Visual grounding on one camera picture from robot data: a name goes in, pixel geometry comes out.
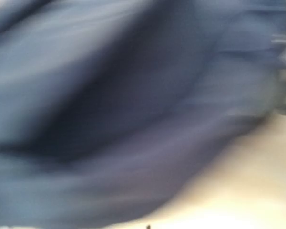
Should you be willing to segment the navy blue student backpack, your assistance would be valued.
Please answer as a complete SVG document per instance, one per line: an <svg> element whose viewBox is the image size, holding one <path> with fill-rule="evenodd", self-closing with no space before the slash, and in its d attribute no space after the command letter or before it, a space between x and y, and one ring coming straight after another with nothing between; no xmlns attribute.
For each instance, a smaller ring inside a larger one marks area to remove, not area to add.
<svg viewBox="0 0 286 229"><path fill-rule="evenodd" d="M0 227L146 216L280 104L286 0L0 0Z"/></svg>

